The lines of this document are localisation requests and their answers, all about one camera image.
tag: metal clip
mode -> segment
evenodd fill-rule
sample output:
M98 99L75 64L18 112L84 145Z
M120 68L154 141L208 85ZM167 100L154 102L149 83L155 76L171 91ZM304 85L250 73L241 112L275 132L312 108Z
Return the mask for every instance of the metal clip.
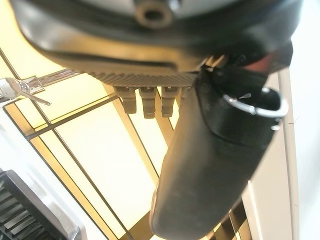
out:
M7 101L24 96L30 100L50 106L50 102L33 95L43 89L41 82L35 76L24 80L17 80L11 77L0 79L0 97L7 99Z

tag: white wall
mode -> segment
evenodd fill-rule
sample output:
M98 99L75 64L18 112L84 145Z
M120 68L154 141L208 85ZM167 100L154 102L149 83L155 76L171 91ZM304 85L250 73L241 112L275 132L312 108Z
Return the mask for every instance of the white wall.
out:
M300 239L319 239L320 1L305 0L290 67Z
M56 204L61 206L75 224L86 233L87 238L81 240L106 240L2 108L0 108L0 168L4 171L14 170L27 184L30 179L34 179L49 193L48 195L52 194Z

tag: black rubber part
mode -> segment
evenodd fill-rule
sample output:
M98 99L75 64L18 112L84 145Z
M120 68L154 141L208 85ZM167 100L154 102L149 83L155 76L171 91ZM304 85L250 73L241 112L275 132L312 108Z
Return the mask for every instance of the black rubber part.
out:
M274 92L270 96L257 105L277 110L280 98ZM279 119L232 107L201 75L179 115L153 197L150 226L164 239L196 240L237 201Z

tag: metal frame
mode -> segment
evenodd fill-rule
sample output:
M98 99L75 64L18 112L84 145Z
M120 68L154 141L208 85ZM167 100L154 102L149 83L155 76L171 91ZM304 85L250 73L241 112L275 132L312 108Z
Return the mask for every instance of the metal frame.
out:
M3 59L9 70L11 71L12 75L20 80L20 76L10 63L9 59L6 57L5 53L0 48L0 57ZM44 87L49 86L51 84L60 82L62 80L74 77L79 75L80 73L70 71L68 69L63 69L61 71L40 77L39 79L41 82L43 82ZM62 76L57 81L52 81L52 77L54 76ZM114 218L117 220L117 222L120 224L120 226L125 231L125 235L122 236L120 239L126 239L126 240L148 240L153 236L153 233L149 229L149 225L146 224L148 222L149 218L149 212L140 220L138 221L131 229L126 229L122 221L119 219L119 217L116 215L114 210L111 208L108 201L105 199L105 197L100 192L99 188L96 186L94 181L90 178L88 173L85 171L85 169L82 167L76 156L73 154L69 146L66 144L66 142L63 140L63 138L60 136L56 128L60 125L63 125L77 117L80 117L94 109L97 109L105 104L108 104L110 102L113 102L119 116L121 117L122 122L124 123L126 129L129 132L129 135L135 145L135 147L138 149L138 152L141 156L141 159L144 162L144 165L146 166L148 173L150 174L152 181L156 184L158 182L158 174L156 172L155 167L153 166L153 163L146 151L146 148L144 147L142 140L140 139L138 132L136 128L134 127L130 116L123 111L122 107L122 101L119 99L119 97L113 92L113 89L108 89L108 92L112 92L111 94L107 95L106 97L103 97L101 99L98 99L94 102L91 102L79 109L76 109L72 112L69 112L58 119L49 120L46 114L42 111L40 106L37 102L31 101L36 110L39 112L41 117L44 119L45 124L42 126L39 126L37 128L33 128L28 120L24 117L24 115L21 113L19 108L16 105L16 101L9 103L8 105L4 106L5 113L12 119L14 124L17 126L17 128L20 130L20 132L25 136L25 138L28 140L28 142L33 146L33 148L38 152L38 154L42 157L44 162L48 165L48 167L52 170L52 172L58 177L60 182L66 187L66 189L71 193L71 195L75 198L75 200L80 204L82 209L88 214L88 216L91 218L91 220L95 223L95 225L101 230L101 232L110 240L117 240L118 238L113 233L113 231L110 229L108 224L102 219L102 217L99 215L97 210L93 207L93 205L90 203L90 201L86 198L84 193L80 190L80 188L77 186L77 184L72 180L71 176L69 176L68 172L62 167L62 165L59 163L59 161L56 159L54 154L50 151L48 146L42 141L40 138L41 134L44 134L48 131L52 131L54 135L57 137L59 142L62 144L64 149L68 152L70 157L73 159L73 161L76 163L76 165L79 167L81 172L84 174L86 179L90 182L91 186L94 188L94 190L97 192L97 194L100 196L100 198L103 200L104 204L107 206L107 208L110 210Z
M12 72L13 76L16 79L20 79L18 73L15 71L10 61L4 54L4 52L0 49L0 56L4 60L7 67ZM74 76L79 75L78 72L73 72L68 69L64 69L52 74L49 74L44 77L40 77L45 86L48 86L52 83L52 77L60 75L62 76L60 79L68 79ZM44 119L45 124L33 128L28 120L21 113L20 109L16 105L16 101L11 102L10 104L4 106L4 111L14 122L16 127L20 130L20 132L25 136L28 142L33 146L35 151L41 156L43 161L47 164L47 166L51 169L51 171L56 175L56 177L60 180L60 182L64 185L64 187L68 190L68 192L73 196L73 198L78 202L81 208L87 213L89 218L94 222L94 224L100 229L100 231L110 240L149 240L153 233L149 227L149 215L148 212L144 217L142 217L131 229L126 229L124 224L121 222L119 217L116 215L112 207L109 205L107 200L104 198L99 188L95 185L94 181L88 175L86 170L82 167L76 156L73 154L72 150L60 136L57 127L77 118L90 111L97 109L105 104L113 103L117 113L119 114L124 126L126 127L130 138L135 145L136 149L139 152L141 160L143 161L149 175L151 176L152 181L157 184L159 175L148 155L148 152L139 137L139 134L128 114L125 113L123 109L123 103L121 99L114 93L114 89L112 86L108 86L104 84L104 88L107 93L111 93L106 97L98 99L94 102L91 102L83 107L75 109L69 113L66 113L63 116L60 116L56 119L49 120L46 114L42 111L37 102L31 101L36 110L39 112L41 117ZM180 105L180 96L176 97L176 101L178 105ZM159 128L162 132L165 142L170 144L170 141L174 134L174 129L170 122L169 118L163 118L161 113L161 96L159 92L156 93L155 98L155 118L159 125ZM45 144L45 142L41 139L41 135L52 131L55 137L59 140L64 149L68 152L70 157L73 159L75 164L78 166L79 170L83 173L86 179L89 181L91 186L94 188L99 197L103 200L104 204L110 210L114 218L121 225L125 234L119 239L116 237L115 233L108 226L108 223L102 218L99 212L95 209L95 207L88 200L86 195L82 192L80 187L74 182L69 173L64 169L55 155L51 152L50 148ZM244 209L242 209L243 204L240 202L234 210L230 210L229 214L225 217L224 221L214 228L208 235L208 239L210 240L230 240L229 237L233 236L233 239L236 239L236 234L241 236L241 240L250 240L251 234L249 229L248 220L246 216L243 215Z

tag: ribbed black surface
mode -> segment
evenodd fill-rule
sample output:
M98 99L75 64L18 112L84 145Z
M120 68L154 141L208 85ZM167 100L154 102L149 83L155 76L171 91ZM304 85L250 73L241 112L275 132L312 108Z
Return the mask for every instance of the ribbed black surface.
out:
M90 73L105 84L117 87L188 87L195 81L194 73L177 73L168 75L134 74L134 73Z

